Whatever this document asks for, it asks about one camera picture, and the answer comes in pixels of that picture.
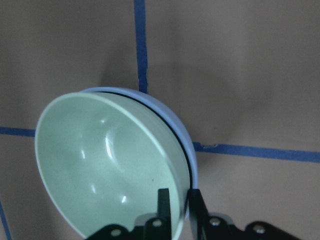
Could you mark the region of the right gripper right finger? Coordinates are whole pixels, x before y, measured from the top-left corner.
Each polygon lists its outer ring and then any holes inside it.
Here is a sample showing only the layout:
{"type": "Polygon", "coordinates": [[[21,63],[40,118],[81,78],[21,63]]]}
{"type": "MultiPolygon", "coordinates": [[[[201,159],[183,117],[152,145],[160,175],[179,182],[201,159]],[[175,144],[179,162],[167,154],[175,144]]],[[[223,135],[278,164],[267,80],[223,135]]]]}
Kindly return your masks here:
{"type": "Polygon", "coordinates": [[[230,216],[209,212],[201,191],[188,190],[190,225],[195,240],[297,240],[298,237],[265,221],[253,221],[243,230],[230,216]]]}

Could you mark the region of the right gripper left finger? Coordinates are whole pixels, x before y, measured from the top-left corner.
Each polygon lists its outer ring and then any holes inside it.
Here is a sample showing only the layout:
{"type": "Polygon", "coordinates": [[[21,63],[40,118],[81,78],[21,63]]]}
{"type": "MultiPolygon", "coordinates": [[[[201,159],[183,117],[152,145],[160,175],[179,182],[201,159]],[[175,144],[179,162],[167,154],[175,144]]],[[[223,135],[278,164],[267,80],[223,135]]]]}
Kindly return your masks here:
{"type": "Polygon", "coordinates": [[[89,240],[170,240],[171,238],[171,206],[168,188],[158,189],[156,212],[138,216],[132,230],[114,223],[102,227],[88,237],[89,240]]]}

